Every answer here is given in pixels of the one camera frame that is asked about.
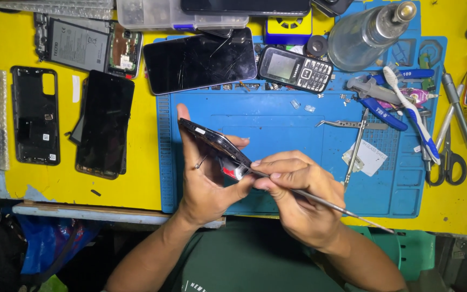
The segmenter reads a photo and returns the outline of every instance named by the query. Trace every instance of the yellow table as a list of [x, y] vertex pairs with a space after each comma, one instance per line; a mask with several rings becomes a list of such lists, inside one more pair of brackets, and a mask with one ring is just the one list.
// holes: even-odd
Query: yellow table
[[[448, 37], [446, 69], [458, 83], [467, 70], [467, 3], [460, 0], [421, 1], [422, 34]], [[333, 26], [333, 19], [314, 12], [313, 33], [324, 34]], [[263, 34], [263, 20], [254, 19], [249, 27], [254, 35]], [[75, 171], [75, 145], [63, 136], [71, 131], [79, 118], [79, 103], [72, 102], [72, 75], [81, 80], [87, 73], [55, 63], [39, 63], [34, 51], [32, 13], [5, 14], [0, 12], [0, 69], [9, 72], [13, 65], [53, 69], [59, 76], [59, 121], [61, 132], [61, 163], [59, 166], [19, 163], [15, 155], [14, 123], [12, 107], [7, 110], [9, 129], [10, 170], [6, 172], [5, 183], [11, 198], [31, 198], [36, 201], [88, 204], [160, 210], [160, 187], [158, 167], [158, 139], [156, 127], [155, 97], [150, 93], [147, 80], [140, 76], [135, 80], [131, 120], [127, 137], [127, 173], [116, 180], [106, 180]], [[155, 38], [177, 32], [145, 32], [144, 43]], [[8, 75], [8, 94], [12, 75]], [[439, 99], [437, 123], [440, 127], [448, 108], [448, 101], [442, 90]], [[467, 162], [467, 149], [452, 121], [452, 149]], [[96, 196], [90, 190], [96, 190]], [[467, 234], [467, 180], [460, 186], [443, 183], [440, 187], [428, 188], [422, 196], [420, 215], [414, 219], [373, 219], [388, 228], [426, 230]], [[344, 218], [347, 224], [360, 225], [362, 222]]]

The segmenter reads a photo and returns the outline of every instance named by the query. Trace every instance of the blue silicone repair mat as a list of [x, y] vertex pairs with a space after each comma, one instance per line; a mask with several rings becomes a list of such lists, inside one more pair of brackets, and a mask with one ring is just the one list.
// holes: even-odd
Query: blue silicone repair mat
[[[414, 2], [419, 9], [420, 3]], [[355, 2], [347, 13], [388, 3]], [[425, 59], [436, 71], [432, 80], [436, 85], [435, 93], [438, 93], [447, 40], [439, 36], [421, 36], [420, 20], [419, 10], [409, 29], [377, 64], [384, 66], [391, 60], [399, 63], [399, 69], [419, 68], [419, 57], [427, 53], [423, 56], [427, 56]], [[263, 39], [256, 36], [254, 43], [262, 44]], [[355, 100], [346, 102], [341, 95], [347, 95], [347, 98], [354, 95], [353, 91], [345, 89], [349, 78], [376, 73], [381, 71], [380, 66], [353, 73], [335, 70], [334, 80], [320, 96], [286, 87], [274, 88], [272, 84], [257, 79], [245, 82], [250, 91], [240, 84], [224, 84], [158, 96], [162, 211], [175, 211], [182, 194], [183, 157], [176, 119], [178, 103], [187, 105], [193, 122], [224, 134], [250, 137], [250, 145], [243, 152], [252, 161], [279, 151], [300, 150], [331, 172], [336, 180], [344, 181], [348, 167], [342, 155], [355, 142], [358, 129], [329, 125], [315, 128], [314, 125], [320, 120], [360, 121], [364, 110], [362, 105]], [[402, 86], [421, 88], [420, 83]], [[299, 109], [291, 105], [294, 99], [301, 104]], [[425, 107], [433, 111], [428, 118], [430, 132], [433, 131], [436, 104], [437, 99], [425, 103]], [[316, 110], [310, 113], [304, 110], [305, 105], [311, 105]], [[392, 128], [364, 132], [363, 139], [388, 158], [371, 177], [361, 171], [352, 174], [345, 201], [347, 209], [360, 216], [412, 218], [419, 214], [425, 177], [421, 153], [414, 151], [419, 145], [419, 138], [408, 117], [394, 115], [407, 123], [409, 129], [404, 132]], [[381, 123], [372, 114], [368, 121]], [[257, 190], [226, 212], [230, 215], [277, 213], [271, 196]]]

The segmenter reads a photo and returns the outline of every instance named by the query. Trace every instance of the blue plastic bag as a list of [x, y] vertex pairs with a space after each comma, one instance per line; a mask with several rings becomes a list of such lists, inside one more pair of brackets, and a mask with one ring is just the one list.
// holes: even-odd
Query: blue plastic bag
[[75, 222], [78, 222], [78, 228], [75, 230], [77, 232], [75, 242], [62, 265], [66, 264], [79, 250], [91, 242], [104, 224], [102, 221], [71, 218], [15, 216], [21, 224], [24, 236], [28, 241], [28, 249], [26, 250], [21, 274], [36, 274], [46, 271], [59, 256], [68, 242], [69, 236], [74, 232]]

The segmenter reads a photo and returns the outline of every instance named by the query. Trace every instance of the black scissors handle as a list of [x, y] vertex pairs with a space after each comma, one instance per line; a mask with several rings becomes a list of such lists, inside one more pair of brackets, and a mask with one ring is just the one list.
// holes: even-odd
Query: black scissors handle
[[[457, 180], [453, 180], [453, 166], [455, 163], [459, 164], [462, 169], [462, 174]], [[459, 185], [464, 182], [467, 176], [467, 165], [462, 156], [452, 153], [448, 159], [448, 165], [446, 165], [446, 181], [450, 185]]]
[[429, 174], [426, 175], [426, 180], [429, 185], [434, 187], [438, 187], [439, 185], [444, 183], [444, 179], [446, 178], [446, 170], [444, 169], [444, 163], [446, 162], [445, 155], [443, 153], [439, 153], [439, 158], [441, 159], [441, 165], [439, 165], [439, 176], [435, 182], [432, 181]]

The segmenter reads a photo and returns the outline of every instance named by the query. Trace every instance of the hand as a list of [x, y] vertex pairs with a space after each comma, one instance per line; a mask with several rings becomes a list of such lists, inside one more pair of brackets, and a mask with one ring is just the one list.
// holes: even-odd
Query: hand
[[284, 229], [297, 240], [323, 253], [333, 253], [339, 244], [343, 224], [341, 213], [289, 189], [303, 189], [342, 208], [343, 185], [300, 151], [280, 152], [251, 168], [269, 174], [255, 182], [256, 189], [266, 190], [275, 199]]
[[[191, 119], [184, 104], [180, 103], [176, 108], [178, 119], [180, 117]], [[255, 176], [245, 176], [238, 183], [224, 188], [221, 169], [213, 157], [207, 156], [199, 168], [194, 167], [210, 154], [210, 146], [184, 128], [180, 128], [179, 133], [183, 142], [185, 170], [183, 198], [176, 215], [183, 216], [188, 223], [198, 228], [217, 220], [231, 204], [246, 197], [252, 189]], [[239, 149], [250, 143], [249, 139], [228, 135], [226, 137]]]

